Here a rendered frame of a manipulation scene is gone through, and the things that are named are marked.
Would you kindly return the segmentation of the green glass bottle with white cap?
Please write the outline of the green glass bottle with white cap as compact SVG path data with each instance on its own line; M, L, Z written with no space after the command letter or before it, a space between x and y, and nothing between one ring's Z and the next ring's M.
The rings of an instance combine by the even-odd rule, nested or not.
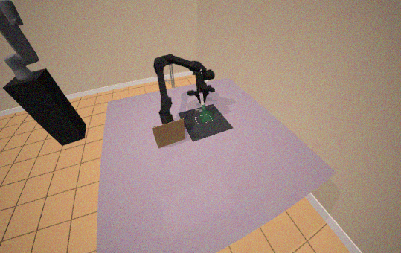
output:
M214 120L213 113L206 110L204 101L201 101L202 113L199 115L201 124Z

